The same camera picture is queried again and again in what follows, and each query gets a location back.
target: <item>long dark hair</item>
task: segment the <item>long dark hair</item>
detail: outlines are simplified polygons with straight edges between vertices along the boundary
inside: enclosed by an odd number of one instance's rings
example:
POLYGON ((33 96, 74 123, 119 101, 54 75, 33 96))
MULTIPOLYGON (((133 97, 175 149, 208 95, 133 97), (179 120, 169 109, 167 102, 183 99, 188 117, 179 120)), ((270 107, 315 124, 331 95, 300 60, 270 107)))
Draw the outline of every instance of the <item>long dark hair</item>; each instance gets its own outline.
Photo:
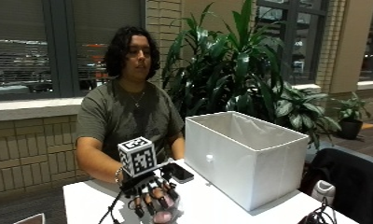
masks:
POLYGON ((122 70, 126 67, 126 55, 130 50, 130 42, 134 35, 143 35, 149 39, 151 48, 151 68, 147 79, 150 79, 161 68, 159 47, 150 33, 143 28, 135 26, 125 26, 121 28, 113 38, 107 53, 105 54, 107 73, 111 77, 122 76, 122 70))

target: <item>potted plant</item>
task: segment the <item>potted plant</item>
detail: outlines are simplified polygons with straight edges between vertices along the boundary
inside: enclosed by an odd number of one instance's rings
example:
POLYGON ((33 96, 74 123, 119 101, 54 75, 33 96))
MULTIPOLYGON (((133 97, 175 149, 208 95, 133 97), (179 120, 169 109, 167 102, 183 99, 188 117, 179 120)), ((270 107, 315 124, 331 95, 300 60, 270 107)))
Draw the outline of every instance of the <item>potted plant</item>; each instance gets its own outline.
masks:
POLYGON ((365 109, 367 101, 360 98, 356 92, 352 92, 352 97, 348 100, 333 100, 341 104, 340 107, 336 107, 341 126, 339 134, 345 139, 356 139, 364 126, 364 113, 369 118, 372 117, 365 109))
POLYGON ((325 93, 299 90, 286 82, 282 99, 276 108, 276 124, 309 135, 309 143, 320 148, 320 136, 341 129, 337 121, 325 115, 320 102, 328 98, 325 93))

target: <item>necklace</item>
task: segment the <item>necklace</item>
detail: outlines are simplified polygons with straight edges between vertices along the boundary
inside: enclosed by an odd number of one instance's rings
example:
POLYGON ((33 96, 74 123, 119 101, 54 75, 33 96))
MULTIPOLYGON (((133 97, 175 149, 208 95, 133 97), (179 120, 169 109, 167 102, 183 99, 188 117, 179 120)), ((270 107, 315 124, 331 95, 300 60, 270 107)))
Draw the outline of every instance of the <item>necklace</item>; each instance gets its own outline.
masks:
POLYGON ((142 99, 142 97, 145 96, 146 92, 142 93, 139 100, 135 98, 135 96, 133 95, 133 93, 129 92, 129 94, 130 94, 130 96, 133 97, 134 101, 137 102, 137 103, 135 103, 135 106, 137 106, 137 107, 141 107, 139 102, 141 102, 141 99, 142 99))

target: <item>man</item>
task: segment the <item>man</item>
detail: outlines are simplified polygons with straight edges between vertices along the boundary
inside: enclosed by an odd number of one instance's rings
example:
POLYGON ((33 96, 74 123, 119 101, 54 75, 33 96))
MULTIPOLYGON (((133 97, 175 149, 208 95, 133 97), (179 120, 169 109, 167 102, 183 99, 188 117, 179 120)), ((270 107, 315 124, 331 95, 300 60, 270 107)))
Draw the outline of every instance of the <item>man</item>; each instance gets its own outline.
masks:
POLYGON ((159 162, 166 159, 166 144, 179 160, 184 158, 184 122, 166 91, 147 81, 159 69, 159 49, 149 32, 121 28, 105 61, 109 75, 117 78, 85 98, 77 158, 93 177, 115 183, 123 180, 118 144, 143 136, 155 144, 159 162))

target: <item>small device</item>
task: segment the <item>small device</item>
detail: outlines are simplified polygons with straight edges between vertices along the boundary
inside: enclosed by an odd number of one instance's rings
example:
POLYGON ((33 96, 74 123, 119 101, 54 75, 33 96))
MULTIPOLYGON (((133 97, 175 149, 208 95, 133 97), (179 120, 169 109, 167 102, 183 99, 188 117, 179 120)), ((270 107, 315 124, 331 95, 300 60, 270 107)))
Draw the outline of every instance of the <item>small device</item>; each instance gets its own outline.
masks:
POLYGON ((179 164, 170 163, 173 170, 173 178, 179 182, 180 184, 187 183, 188 181, 195 179, 195 175, 190 173, 179 164))

